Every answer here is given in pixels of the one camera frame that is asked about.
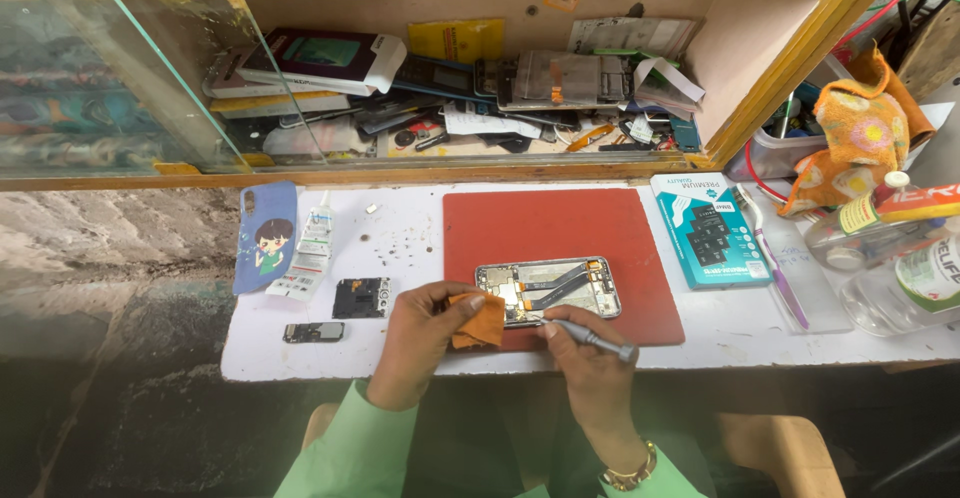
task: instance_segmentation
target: hand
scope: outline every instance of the hand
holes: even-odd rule
[[[626,339],[603,318],[585,308],[562,305],[543,312],[547,320],[569,320],[601,339],[622,345]],[[632,474],[647,461],[647,448],[630,415],[630,389],[637,362],[591,345],[577,344],[563,327],[545,324],[536,334],[546,339],[555,364],[566,378],[573,418],[607,468]]]
[[[466,293],[478,296],[464,297],[449,307],[448,297]],[[383,354],[366,388],[366,400],[391,412],[417,406],[453,333],[483,304],[482,289],[450,281],[428,283],[396,296]]]

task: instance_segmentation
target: flex cable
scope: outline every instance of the flex cable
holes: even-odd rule
[[[545,283],[519,283],[520,291],[530,292],[532,290],[553,290],[555,288],[559,288],[564,283],[566,283],[573,277],[576,277],[577,275],[583,273],[586,270],[587,270],[587,263],[583,262],[580,265],[574,267],[573,269],[570,269],[570,271],[567,271],[562,275],[558,276],[556,279],[552,281],[547,281]]]
[[[561,284],[560,287],[545,296],[539,299],[527,299],[523,302],[523,308],[527,311],[542,311],[550,305],[553,305],[558,299],[568,296],[589,282],[591,282],[590,274],[587,271],[581,271],[576,277]]]

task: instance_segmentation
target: red repair mat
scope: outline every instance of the red repair mat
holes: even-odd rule
[[[623,308],[613,327],[637,345],[685,339],[634,188],[447,194],[443,226],[446,280],[475,284],[478,266],[602,256]],[[505,331],[500,350],[544,347],[525,327]]]

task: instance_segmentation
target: white glue tube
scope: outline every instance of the white glue tube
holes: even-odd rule
[[[267,287],[267,294],[309,301],[327,276],[333,260],[333,219],[330,191],[323,193],[318,206],[310,208],[303,232],[296,242],[287,273]]]

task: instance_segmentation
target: premium quality battery box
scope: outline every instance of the premium quality battery box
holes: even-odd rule
[[[650,187],[691,290],[773,280],[722,174],[654,175]]]

